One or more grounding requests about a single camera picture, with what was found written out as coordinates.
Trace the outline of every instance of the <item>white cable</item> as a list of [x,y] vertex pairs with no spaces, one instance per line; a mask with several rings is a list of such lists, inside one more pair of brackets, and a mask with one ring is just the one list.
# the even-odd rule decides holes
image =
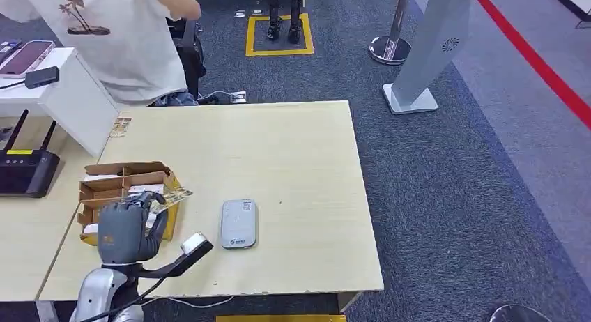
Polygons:
[[167,299],[167,300],[170,300],[170,301],[174,301],[174,302],[182,303],[182,304],[184,304],[184,305],[187,305],[187,306],[189,306],[189,307],[193,307],[193,308],[199,308],[199,309],[202,309],[202,308],[211,308],[211,307],[215,307],[215,306],[223,305],[224,303],[228,303],[228,302],[230,302],[232,299],[234,299],[234,297],[233,297],[233,296],[231,296],[231,297],[227,298],[226,300],[223,300],[223,301],[220,301],[220,302],[216,302],[216,303],[213,303],[213,304],[211,304],[211,305],[206,305],[206,306],[196,306],[196,305],[191,305],[190,303],[188,303],[188,302],[185,302],[185,301],[182,301],[182,300],[179,300],[179,299],[175,299],[175,298],[168,298],[168,297],[166,297],[166,296],[158,296],[158,297],[156,297],[156,298],[154,298],[154,299],[152,299],[152,300],[149,300],[149,301],[146,301],[146,302],[142,303],[140,306],[142,306],[142,307],[143,307],[143,306],[147,305],[148,303],[152,303],[152,302],[154,302],[154,301],[156,301],[156,300],[158,300],[158,299]]
[[205,99],[205,98],[211,97],[212,95],[214,95],[216,93],[223,93],[223,94],[227,94],[227,95],[232,95],[232,93],[227,93],[224,91],[213,91],[212,93],[209,93],[208,95],[201,95],[200,93],[198,93],[198,94],[199,94],[199,99]]

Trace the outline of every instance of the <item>router antenna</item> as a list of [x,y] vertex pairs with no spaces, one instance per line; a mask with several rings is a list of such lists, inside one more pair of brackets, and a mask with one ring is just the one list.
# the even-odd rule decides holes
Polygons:
[[13,130],[13,133],[10,134],[10,139],[8,139],[8,142],[6,142],[6,145],[4,146],[4,150],[10,150],[14,145],[15,145],[15,141],[17,140],[17,136],[18,133],[20,132],[20,128],[22,128],[22,125],[24,124],[24,120],[26,119],[26,115],[29,113],[29,111],[27,109],[25,109],[20,118],[19,121],[17,122],[17,125],[15,126],[15,129]]
[[52,125],[49,127],[49,130],[47,131],[47,134],[45,135],[45,138],[43,139],[43,145],[41,146],[41,150],[47,150],[47,146],[49,146],[49,141],[52,140],[52,135],[54,133],[55,125],[56,125],[56,122],[53,121]]

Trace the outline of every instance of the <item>white t-shirt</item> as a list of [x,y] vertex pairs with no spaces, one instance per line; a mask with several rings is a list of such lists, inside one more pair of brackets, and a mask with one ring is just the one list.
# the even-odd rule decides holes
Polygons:
[[187,88],[170,11],[157,0],[0,0],[0,13],[19,22],[41,16],[118,102],[146,106]]

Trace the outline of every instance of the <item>cardboard box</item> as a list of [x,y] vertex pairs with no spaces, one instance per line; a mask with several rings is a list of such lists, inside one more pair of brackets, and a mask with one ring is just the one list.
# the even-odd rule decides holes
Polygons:
[[[89,165],[86,174],[117,175],[116,178],[81,181],[78,199],[83,205],[78,213],[77,221],[82,225],[80,240],[90,245],[97,245],[96,233],[84,233],[84,227],[98,223],[100,209],[111,202],[126,198],[132,186],[163,184],[164,192],[175,190],[181,186],[174,172],[161,162],[133,162]],[[179,204],[168,208],[168,222],[162,239],[171,240],[176,223]]]

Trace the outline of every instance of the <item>humanoid robot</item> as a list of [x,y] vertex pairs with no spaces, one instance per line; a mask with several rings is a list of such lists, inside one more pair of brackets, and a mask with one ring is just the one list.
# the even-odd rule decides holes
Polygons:
[[[292,44],[300,42],[300,33],[302,31],[302,20],[300,20],[300,13],[302,0],[291,0],[291,26],[289,27],[289,34],[287,40]],[[267,38],[269,40],[277,40],[281,31],[282,19],[279,16],[279,0],[269,0],[269,31]]]
[[[143,322],[140,301],[166,278],[182,275],[213,249],[207,238],[195,233],[181,245],[183,253],[173,263],[157,270],[145,270],[140,261],[156,256],[168,219],[167,210],[159,213],[145,234],[152,201],[165,203],[161,194],[144,192],[101,210],[98,253],[102,265],[84,278],[70,322]],[[139,278],[158,281],[138,294]]]

